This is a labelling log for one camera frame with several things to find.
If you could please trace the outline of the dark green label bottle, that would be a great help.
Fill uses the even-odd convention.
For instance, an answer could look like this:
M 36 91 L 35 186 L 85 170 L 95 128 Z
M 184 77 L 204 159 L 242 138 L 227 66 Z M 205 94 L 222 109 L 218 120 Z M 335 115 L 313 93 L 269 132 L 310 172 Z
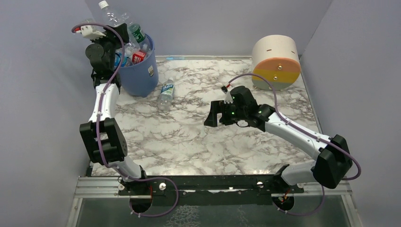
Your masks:
M 142 27 L 138 23 L 130 20 L 127 24 L 127 28 L 131 38 L 135 39 L 142 50 L 144 50 L 145 52 L 152 51 L 150 41 L 142 30 Z

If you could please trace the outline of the red label clear bottle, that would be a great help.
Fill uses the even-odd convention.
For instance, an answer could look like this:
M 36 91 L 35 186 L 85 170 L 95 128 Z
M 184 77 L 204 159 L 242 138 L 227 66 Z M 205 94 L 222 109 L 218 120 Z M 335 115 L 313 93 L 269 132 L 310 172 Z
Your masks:
M 131 56 L 131 61 L 133 64 L 138 64 L 142 61 L 144 61 L 147 57 L 147 53 L 142 51 L 142 50 L 138 50 L 136 52 L 134 52 Z

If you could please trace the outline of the blue green label bottle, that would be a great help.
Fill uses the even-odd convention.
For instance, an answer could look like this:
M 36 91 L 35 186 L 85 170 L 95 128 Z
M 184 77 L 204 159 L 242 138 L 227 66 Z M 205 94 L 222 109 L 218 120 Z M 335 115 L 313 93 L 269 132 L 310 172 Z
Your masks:
M 163 84 L 161 93 L 158 98 L 158 108 L 163 111 L 170 109 L 174 97 L 175 83 L 173 78 L 168 78 L 168 80 Z

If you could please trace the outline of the blue label clear bottle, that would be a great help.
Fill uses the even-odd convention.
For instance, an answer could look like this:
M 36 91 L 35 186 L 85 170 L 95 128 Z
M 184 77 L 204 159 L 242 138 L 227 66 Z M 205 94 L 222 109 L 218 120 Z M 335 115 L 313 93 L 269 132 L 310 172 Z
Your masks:
M 132 65 L 132 61 L 128 57 L 121 57 L 120 53 L 115 54 L 115 62 L 114 62 L 114 68 L 116 69 L 119 64 L 121 64 L 121 67 L 129 67 Z

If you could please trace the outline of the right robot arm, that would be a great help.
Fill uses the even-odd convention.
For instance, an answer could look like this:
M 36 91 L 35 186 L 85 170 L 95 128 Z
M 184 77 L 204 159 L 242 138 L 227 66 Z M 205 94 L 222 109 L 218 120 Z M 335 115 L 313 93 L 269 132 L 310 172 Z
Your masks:
M 228 126 L 239 121 L 290 142 L 312 158 L 309 162 L 281 167 L 272 182 L 278 190 L 313 182 L 334 189 L 352 167 L 348 145 L 342 136 L 323 135 L 291 121 L 275 107 L 258 104 L 244 86 L 228 91 L 225 100 L 212 101 L 204 125 Z

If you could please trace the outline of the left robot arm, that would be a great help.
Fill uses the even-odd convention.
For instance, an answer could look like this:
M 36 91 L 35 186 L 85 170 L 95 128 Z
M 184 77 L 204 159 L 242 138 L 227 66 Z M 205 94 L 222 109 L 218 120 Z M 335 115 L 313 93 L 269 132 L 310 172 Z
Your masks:
M 122 60 L 116 61 L 117 50 L 129 41 L 127 25 L 108 26 L 97 22 L 83 22 L 72 28 L 91 44 L 85 55 L 92 66 L 91 79 L 96 92 L 94 109 L 79 132 L 92 163 L 114 169 L 124 183 L 143 182 L 147 178 L 143 168 L 128 156 L 126 139 L 115 119 L 115 108 L 121 91 L 119 70 Z

